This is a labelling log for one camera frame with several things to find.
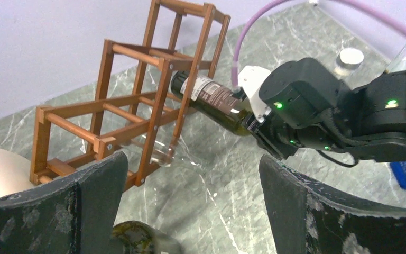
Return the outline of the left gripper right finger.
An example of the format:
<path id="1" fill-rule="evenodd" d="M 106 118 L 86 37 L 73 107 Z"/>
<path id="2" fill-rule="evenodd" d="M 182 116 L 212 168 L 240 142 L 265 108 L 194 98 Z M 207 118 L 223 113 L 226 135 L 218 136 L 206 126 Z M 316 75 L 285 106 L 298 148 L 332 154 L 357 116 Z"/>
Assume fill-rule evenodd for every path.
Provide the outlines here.
<path id="1" fill-rule="evenodd" d="M 406 208 L 343 192 L 269 155 L 259 173 L 277 253 L 406 253 Z"/>

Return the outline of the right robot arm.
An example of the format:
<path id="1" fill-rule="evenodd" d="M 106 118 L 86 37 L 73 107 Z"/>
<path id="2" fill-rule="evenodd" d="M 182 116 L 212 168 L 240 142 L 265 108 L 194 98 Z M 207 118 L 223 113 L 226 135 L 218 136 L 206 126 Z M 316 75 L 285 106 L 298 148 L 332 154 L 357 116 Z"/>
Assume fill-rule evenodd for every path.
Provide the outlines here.
<path id="1" fill-rule="evenodd" d="M 301 148 L 348 153 L 355 162 L 406 161 L 406 70 L 351 89 L 314 58 L 273 70 L 259 89 L 270 108 L 263 122 L 242 122 L 257 145 L 277 159 Z"/>

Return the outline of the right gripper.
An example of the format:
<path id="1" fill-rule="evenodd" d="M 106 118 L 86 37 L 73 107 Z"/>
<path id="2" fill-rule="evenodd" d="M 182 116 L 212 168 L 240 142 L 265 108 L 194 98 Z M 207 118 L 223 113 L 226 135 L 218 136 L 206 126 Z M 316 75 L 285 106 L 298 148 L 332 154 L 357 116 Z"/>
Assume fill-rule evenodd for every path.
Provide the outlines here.
<path id="1" fill-rule="evenodd" d="M 278 160 L 294 156 L 298 148 L 290 143 L 288 125 L 274 112 L 263 117 L 259 122 L 253 113 L 242 121 L 250 134 L 256 139 L 257 145 Z"/>

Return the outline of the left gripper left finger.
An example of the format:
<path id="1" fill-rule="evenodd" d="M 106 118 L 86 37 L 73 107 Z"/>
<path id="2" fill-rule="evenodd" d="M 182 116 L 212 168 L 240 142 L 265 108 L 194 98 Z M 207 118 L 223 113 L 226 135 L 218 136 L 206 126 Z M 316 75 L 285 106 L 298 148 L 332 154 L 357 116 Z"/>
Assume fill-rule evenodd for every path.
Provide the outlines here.
<path id="1" fill-rule="evenodd" d="M 112 228 L 128 172 L 125 153 L 0 198 L 0 253 L 122 253 Z"/>

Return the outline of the clear glass bottle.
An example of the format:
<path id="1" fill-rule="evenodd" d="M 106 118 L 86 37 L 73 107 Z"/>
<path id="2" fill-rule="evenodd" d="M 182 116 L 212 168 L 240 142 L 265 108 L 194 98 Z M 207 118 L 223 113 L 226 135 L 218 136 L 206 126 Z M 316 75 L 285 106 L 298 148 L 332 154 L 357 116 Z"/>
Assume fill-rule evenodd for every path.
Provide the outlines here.
<path id="1" fill-rule="evenodd" d="M 121 144 L 123 148 L 131 149 L 137 147 L 140 149 L 139 153 L 142 153 L 144 148 L 144 142 L 140 139 L 131 139 Z M 173 161 L 173 157 L 170 157 L 166 151 L 165 144 L 160 141 L 155 141 L 152 149 L 150 163 L 156 163 L 162 167 L 170 167 Z"/>

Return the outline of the green wine bottle tan label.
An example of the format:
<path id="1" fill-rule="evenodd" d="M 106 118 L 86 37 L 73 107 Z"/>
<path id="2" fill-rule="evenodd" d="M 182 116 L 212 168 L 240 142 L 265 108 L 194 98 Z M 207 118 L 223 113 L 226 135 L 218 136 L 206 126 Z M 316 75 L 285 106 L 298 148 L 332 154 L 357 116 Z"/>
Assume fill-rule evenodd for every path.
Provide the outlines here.
<path id="1" fill-rule="evenodd" d="M 250 135 L 249 130 L 242 126 L 243 119 L 252 113 L 250 104 L 235 98 L 229 88 L 205 75 L 196 77 L 189 105 L 232 134 L 241 137 Z"/>

